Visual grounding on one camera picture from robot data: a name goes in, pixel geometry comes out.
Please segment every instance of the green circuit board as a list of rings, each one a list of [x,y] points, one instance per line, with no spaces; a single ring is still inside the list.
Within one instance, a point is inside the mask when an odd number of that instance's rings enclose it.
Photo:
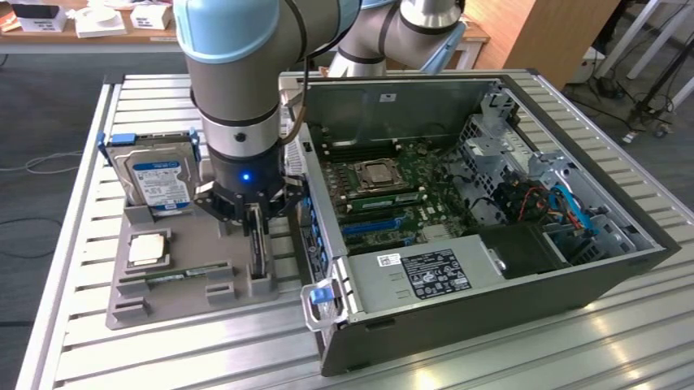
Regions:
[[[391,158],[321,162],[349,254],[460,237],[478,226],[431,146],[404,142],[396,152]],[[375,226],[384,228],[361,232]]]

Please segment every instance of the motherboard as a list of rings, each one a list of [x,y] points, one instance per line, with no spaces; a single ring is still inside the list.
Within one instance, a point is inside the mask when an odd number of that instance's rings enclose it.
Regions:
[[[349,255],[460,237],[478,224],[430,141],[323,150],[321,172]]]

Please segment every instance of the hard drive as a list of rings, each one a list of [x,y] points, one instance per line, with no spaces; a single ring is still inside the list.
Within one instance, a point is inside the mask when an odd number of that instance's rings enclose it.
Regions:
[[[116,134],[101,152],[119,176],[128,206],[149,206],[152,215],[179,214],[192,205],[200,184],[195,132],[157,136]]]

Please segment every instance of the gray carpet floor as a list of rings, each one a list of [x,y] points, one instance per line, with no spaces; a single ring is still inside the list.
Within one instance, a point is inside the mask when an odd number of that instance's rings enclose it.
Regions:
[[[628,23],[620,24],[623,33]],[[647,49],[642,45],[618,69],[619,79]],[[660,70],[676,54],[666,46],[639,79],[623,84],[634,95],[644,92]],[[100,55],[12,55],[0,70],[0,167],[14,167],[30,158],[56,152],[80,150],[89,130],[91,117],[108,72],[125,74],[184,73],[180,54],[100,54]],[[678,91],[694,76],[694,60],[683,66],[674,82]],[[586,103],[626,117],[631,102],[599,101],[586,86],[568,91]],[[694,206],[694,110],[690,98],[674,117],[674,134],[656,139],[639,136],[626,147],[651,174],[679,197]],[[587,115],[596,113],[579,106]],[[624,125],[607,115],[595,123],[615,138],[627,132]],[[71,167],[77,158],[65,158],[49,168]],[[75,172],[60,175],[28,175],[18,171],[0,172],[0,222],[24,217],[63,219],[72,190]],[[32,255],[51,250],[59,229],[48,222],[25,222],[0,226],[0,250]],[[41,297],[51,256],[21,259],[0,254],[0,323],[33,320]],[[0,389],[14,388],[30,327],[0,327]]]

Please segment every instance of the blue hard drive label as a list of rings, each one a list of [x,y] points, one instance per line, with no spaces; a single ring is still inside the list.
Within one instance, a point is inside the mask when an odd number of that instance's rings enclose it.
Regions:
[[[189,204],[188,188],[179,179],[183,168],[177,161],[136,164],[132,169],[149,207],[177,210]]]

